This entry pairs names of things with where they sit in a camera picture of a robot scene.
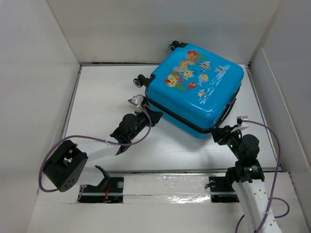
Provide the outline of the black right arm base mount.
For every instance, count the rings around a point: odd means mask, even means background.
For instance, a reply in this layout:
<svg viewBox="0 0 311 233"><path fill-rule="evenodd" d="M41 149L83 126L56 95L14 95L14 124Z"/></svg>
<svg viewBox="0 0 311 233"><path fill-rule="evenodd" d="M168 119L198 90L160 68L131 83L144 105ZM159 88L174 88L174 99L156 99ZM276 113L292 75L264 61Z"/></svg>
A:
<svg viewBox="0 0 311 233"><path fill-rule="evenodd" d="M235 167L228 168L225 176L210 176L205 189L211 191L212 203L236 203L240 202L232 185L239 182L240 178Z"/></svg>

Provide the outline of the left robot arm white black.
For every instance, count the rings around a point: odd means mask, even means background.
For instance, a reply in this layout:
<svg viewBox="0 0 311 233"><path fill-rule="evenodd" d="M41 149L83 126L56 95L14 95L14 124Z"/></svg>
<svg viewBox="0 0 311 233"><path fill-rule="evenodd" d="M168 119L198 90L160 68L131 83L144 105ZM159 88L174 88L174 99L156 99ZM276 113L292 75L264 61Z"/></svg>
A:
<svg viewBox="0 0 311 233"><path fill-rule="evenodd" d="M151 110L142 95L133 96L128 102L136 111L122 118L110 135L114 141L71 135L55 143L40 166L39 189L46 193L66 192L85 175L85 166L90 159L97 160L108 155L113 147L118 148L115 154L119 155L142 142L163 117L163 112Z"/></svg>

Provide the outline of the blue kids suitcase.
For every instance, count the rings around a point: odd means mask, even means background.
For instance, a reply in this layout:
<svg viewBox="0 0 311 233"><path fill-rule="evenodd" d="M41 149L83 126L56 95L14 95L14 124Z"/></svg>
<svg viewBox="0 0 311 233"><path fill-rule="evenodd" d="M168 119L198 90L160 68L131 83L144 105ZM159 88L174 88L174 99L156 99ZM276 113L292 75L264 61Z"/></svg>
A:
<svg viewBox="0 0 311 233"><path fill-rule="evenodd" d="M145 87L153 111L199 139L220 126L236 101L244 70L238 64L194 44L173 41L170 55L150 74L133 83Z"/></svg>

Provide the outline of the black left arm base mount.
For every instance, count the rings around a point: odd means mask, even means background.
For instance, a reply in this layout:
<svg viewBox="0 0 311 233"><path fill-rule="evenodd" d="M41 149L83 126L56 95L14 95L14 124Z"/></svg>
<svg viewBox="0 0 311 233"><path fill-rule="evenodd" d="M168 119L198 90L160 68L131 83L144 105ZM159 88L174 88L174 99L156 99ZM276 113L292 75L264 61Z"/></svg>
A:
<svg viewBox="0 0 311 233"><path fill-rule="evenodd" d="M95 166L103 175L98 185L80 186L77 201L79 203L123 203L124 177L110 176L102 167Z"/></svg>

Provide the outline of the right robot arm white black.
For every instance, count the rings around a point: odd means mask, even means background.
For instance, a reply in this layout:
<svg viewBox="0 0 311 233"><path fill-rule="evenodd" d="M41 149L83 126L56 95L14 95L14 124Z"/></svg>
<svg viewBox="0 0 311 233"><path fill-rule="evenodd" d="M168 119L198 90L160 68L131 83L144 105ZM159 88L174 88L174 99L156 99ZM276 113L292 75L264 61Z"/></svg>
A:
<svg viewBox="0 0 311 233"><path fill-rule="evenodd" d="M252 134L242 135L238 125L210 130L218 145L226 145L237 158L227 169L225 187L235 191L250 233L280 233L281 228L271 210L271 198L265 189L265 177L257 156L259 140Z"/></svg>

